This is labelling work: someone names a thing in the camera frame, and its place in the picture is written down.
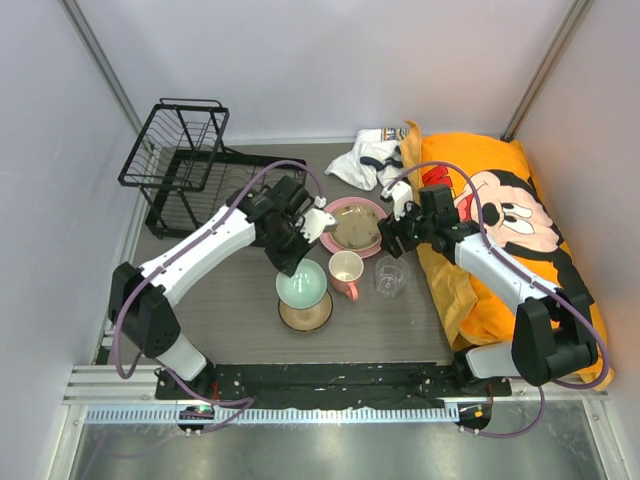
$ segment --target cushion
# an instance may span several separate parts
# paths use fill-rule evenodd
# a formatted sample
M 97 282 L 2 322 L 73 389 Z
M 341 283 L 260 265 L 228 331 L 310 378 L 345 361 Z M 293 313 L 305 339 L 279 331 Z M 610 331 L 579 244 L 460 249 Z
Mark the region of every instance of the cushion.
M 409 135 L 401 144 L 406 168 L 420 162 L 454 163 L 472 177 L 483 205 L 485 227 L 493 240 L 529 270 L 560 286 L 588 293 L 573 265 L 571 251 L 560 229 L 545 209 L 536 177 L 519 142 L 502 142 L 470 133 L 443 133 L 422 137 L 409 123 Z M 409 175 L 414 199 L 425 185 L 451 188 L 462 220 L 477 220 L 471 190 L 458 173 L 446 167 L 423 167 Z M 417 249 L 449 344 L 455 350 L 469 345 L 510 341 L 515 319 L 502 301 L 478 279 L 449 263 L 429 245 Z M 606 342 L 606 331 L 591 299 L 591 319 Z M 578 372 L 585 382 L 596 378 L 602 360 Z M 613 373 L 599 388 L 604 388 Z

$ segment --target cartoon character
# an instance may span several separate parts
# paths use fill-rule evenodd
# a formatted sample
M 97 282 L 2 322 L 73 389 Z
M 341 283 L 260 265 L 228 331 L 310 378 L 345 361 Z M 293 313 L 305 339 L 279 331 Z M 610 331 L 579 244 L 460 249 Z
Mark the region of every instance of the cartoon character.
M 427 172 L 423 183 L 451 187 L 448 171 L 442 168 Z M 571 257 L 560 248 L 564 243 L 560 229 L 540 202 L 531 178 L 525 182 L 505 170 L 485 170 L 473 175 L 471 181 L 478 190 L 484 224 L 491 238 L 511 255 L 551 262 L 563 288 L 586 292 L 593 303 Z M 460 220 L 478 221 L 476 200 L 469 185 L 455 198 L 454 205 Z

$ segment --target cartoon eye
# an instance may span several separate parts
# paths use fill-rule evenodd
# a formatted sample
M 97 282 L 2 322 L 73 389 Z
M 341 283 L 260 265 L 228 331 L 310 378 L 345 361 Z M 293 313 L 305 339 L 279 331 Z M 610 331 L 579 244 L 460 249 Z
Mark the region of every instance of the cartoon eye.
M 502 225 L 523 235 L 533 235 L 535 233 L 533 226 L 529 222 L 520 218 L 512 217 L 511 215 L 504 216 L 504 222 Z
M 532 210 L 525 207 L 521 207 L 520 205 L 515 205 L 513 203 L 503 203 L 502 211 L 505 213 L 505 215 L 509 213 L 513 213 L 514 215 L 517 215 L 522 218 L 531 218 L 533 216 Z

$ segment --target mug handle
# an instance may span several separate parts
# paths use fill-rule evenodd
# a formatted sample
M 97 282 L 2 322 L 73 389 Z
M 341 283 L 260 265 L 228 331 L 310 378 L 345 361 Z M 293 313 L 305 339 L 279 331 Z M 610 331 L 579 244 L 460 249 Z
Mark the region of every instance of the mug handle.
M 349 297 L 354 302 L 358 299 L 358 289 L 356 288 L 354 283 L 349 284 L 349 290 L 347 290 L 347 297 Z

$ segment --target white wall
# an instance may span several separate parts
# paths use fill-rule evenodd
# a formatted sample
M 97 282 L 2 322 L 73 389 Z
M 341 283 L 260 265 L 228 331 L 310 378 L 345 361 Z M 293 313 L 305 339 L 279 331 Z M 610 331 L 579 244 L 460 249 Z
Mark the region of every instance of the white wall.
M 519 135 L 608 327 L 611 394 L 640 452 L 640 3 L 594 2 Z
M 501 133 L 569 0 L 80 0 L 139 115 L 161 96 L 231 109 L 225 139 Z
M 0 71 L 0 476 L 33 480 L 96 345 L 133 135 L 58 2 L 0 3 Z

